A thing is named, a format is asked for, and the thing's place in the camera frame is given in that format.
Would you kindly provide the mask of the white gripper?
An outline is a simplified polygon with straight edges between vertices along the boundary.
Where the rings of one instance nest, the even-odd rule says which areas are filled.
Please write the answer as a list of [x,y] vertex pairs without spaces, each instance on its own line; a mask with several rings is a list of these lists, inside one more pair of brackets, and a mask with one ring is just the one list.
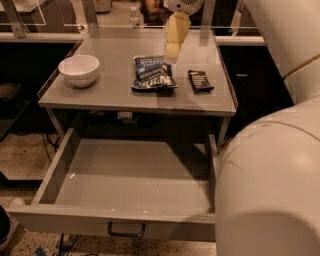
[[164,61],[175,64],[181,51],[181,46],[191,26],[189,15],[200,10],[204,0],[163,0],[163,5],[173,14],[167,23]]

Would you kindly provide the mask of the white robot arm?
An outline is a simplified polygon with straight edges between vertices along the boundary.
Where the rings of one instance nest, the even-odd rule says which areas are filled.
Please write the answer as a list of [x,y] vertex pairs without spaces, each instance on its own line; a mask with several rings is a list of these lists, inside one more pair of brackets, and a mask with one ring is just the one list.
[[243,0],[293,101],[219,159],[217,256],[320,256],[320,0]]

